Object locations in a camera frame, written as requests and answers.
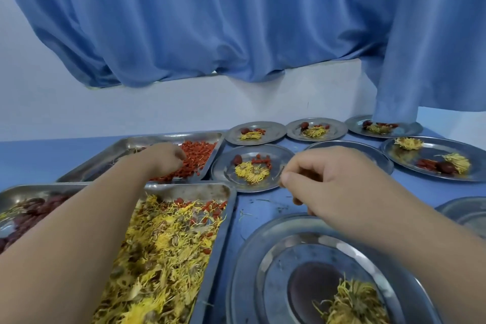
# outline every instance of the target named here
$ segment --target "metal plate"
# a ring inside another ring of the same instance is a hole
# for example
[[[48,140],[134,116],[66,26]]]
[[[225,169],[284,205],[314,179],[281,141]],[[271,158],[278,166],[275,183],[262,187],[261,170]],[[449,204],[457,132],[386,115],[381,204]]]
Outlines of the metal plate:
[[[435,210],[486,239],[486,197],[455,198]]]
[[[300,131],[300,125],[302,122],[308,122],[309,127],[321,124],[323,126],[329,124],[329,131],[321,138],[309,138],[304,136]],[[287,136],[294,140],[307,141],[307,142],[322,142],[331,141],[339,137],[343,137],[348,132],[348,127],[345,123],[331,119],[331,118],[304,118],[287,124]]]
[[[448,140],[446,138],[426,136],[413,137],[419,138],[424,142],[422,149],[407,151],[400,148],[398,145],[395,145],[394,140],[390,139],[381,144],[380,150],[387,158],[395,163],[418,173],[448,180],[486,182],[486,151],[473,145]],[[437,159],[438,161],[441,161],[442,158],[436,155],[446,155],[452,152],[457,152],[469,159],[471,168],[467,174],[442,174],[415,165],[417,160],[422,158],[432,160]]]
[[[59,178],[56,182],[86,182],[95,180],[101,174],[105,173],[109,168],[111,168],[118,158],[129,154],[131,150],[150,146],[159,142],[171,142],[177,145],[182,144],[184,141],[206,141],[210,144],[216,143],[216,147],[204,165],[204,168],[199,170],[199,176],[194,173],[192,177],[184,180],[177,179],[179,182],[182,181],[185,183],[194,183],[202,180],[208,170],[210,170],[211,164],[216,157],[223,139],[224,136],[221,132],[176,133],[122,138],[113,145],[107,147],[101,153],[93,156],[80,166],[64,174],[64,176]]]
[[[351,148],[360,150],[363,154],[368,156],[368,158],[373,161],[377,166],[384,170],[388,174],[393,173],[393,162],[390,161],[385,155],[383,155],[380,150],[374,148],[370,145],[365,145],[360,142],[346,141],[346,140],[334,140],[327,142],[319,142],[312,144],[306,148],[307,149],[318,149],[318,148],[328,148],[331,146],[344,146],[345,148]]]
[[[367,120],[371,120],[372,115],[358,115],[353,118],[349,118],[345,123],[348,126],[348,129],[351,132],[367,136],[367,137],[376,137],[376,138],[397,138],[397,137],[405,137],[405,136],[416,136],[421,134],[424,128],[420,123],[397,123],[398,127],[392,129],[390,133],[387,134],[377,134],[372,133],[370,131],[363,130],[362,123]]]
[[[16,186],[9,188],[0,193],[0,212],[17,203],[21,203],[29,198],[41,197],[46,198],[51,195],[59,194],[74,194],[89,183],[64,183],[64,184],[50,184],[50,185],[30,185],[30,186]],[[214,181],[201,181],[192,185],[146,185],[143,192],[140,194],[140,199],[145,200],[147,195],[159,195],[163,199],[175,200],[183,198],[185,200],[200,200],[207,202],[210,200],[228,201],[226,208],[222,213],[222,223],[219,227],[216,240],[214,241],[210,260],[206,270],[204,271],[204,278],[197,295],[194,311],[191,315],[189,324],[202,324],[206,309],[211,305],[210,294],[214,284],[214,277],[216,270],[221,260],[221,253],[225,245],[228,229],[231,223],[231,217],[236,202],[236,191],[228,184]],[[0,223],[0,230],[2,237],[8,233],[8,225],[5,221]]]
[[[270,174],[258,184],[250,185],[245,179],[235,174],[235,166],[231,163],[235,155],[241,155],[243,161],[250,161],[257,154],[266,157],[270,155],[272,169]],[[228,181],[238,192],[261,192],[278,187],[278,180],[283,167],[294,156],[294,153],[287,148],[277,145],[240,146],[231,151],[222,153],[214,162],[211,168],[213,180]]]
[[[240,140],[241,130],[248,128],[254,130],[255,128],[261,128],[266,130],[265,134],[259,140]],[[233,127],[226,132],[226,141],[239,146],[253,146],[262,145],[269,142],[280,140],[287,133],[287,129],[283,124],[276,122],[248,122]]]
[[[402,266],[301,214],[272,220],[246,240],[228,285],[227,322],[322,324],[312,301],[331,298],[344,275],[373,284],[392,323],[440,323],[422,287]]]

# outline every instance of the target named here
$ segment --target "white wall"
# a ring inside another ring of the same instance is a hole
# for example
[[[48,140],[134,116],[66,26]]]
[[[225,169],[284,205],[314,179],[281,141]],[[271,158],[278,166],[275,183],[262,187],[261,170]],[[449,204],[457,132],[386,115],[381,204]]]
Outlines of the white wall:
[[[249,84],[211,76],[143,89],[90,90],[36,38],[14,0],[0,0],[0,141],[227,129],[252,120],[339,120],[372,112],[360,61],[288,70]],[[486,149],[486,113],[422,108],[430,129]]]

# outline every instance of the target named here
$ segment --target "person's left hand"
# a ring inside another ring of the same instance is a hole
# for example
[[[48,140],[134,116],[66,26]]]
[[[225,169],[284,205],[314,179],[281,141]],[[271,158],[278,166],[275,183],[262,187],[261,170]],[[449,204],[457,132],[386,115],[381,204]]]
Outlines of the person's left hand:
[[[164,177],[183,166],[184,151],[170,142],[154,144],[136,154],[128,155],[146,167],[150,179]]]

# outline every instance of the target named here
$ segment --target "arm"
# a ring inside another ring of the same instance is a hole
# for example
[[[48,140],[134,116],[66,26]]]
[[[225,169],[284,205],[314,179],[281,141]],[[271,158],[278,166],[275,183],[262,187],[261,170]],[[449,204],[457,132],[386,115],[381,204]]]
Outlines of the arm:
[[[0,322],[88,323],[147,180],[179,169],[169,143],[121,158],[0,257]]]
[[[296,204],[398,259],[447,323],[484,321],[484,241],[422,203],[359,151],[301,152],[285,167],[281,182]]]

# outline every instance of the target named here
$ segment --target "table surface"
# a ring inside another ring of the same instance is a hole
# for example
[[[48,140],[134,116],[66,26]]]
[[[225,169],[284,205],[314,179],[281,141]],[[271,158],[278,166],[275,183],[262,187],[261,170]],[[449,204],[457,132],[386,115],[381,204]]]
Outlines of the table surface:
[[[427,129],[422,135],[439,137]],[[15,185],[52,183],[123,137],[125,136],[0,142],[0,190]],[[349,133],[342,139],[374,147],[378,147],[381,143],[380,140]],[[293,152],[302,151],[309,145],[287,137],[276,143]],[[221,151],[228,151],[232,147],[226,143]],[[399,166],[396,166],[392,177],[432,207],[437,207],[453,198],[486,196],[486,184],[434,179]],[[303,206],[292,203],[292,197],[285,189],[238,195],[227,245],[211,299],[214,306],[208,310],[205,322],[226,323],[225,296],[228,280],[238,251],[252,232],[280,215],[305,211]]]

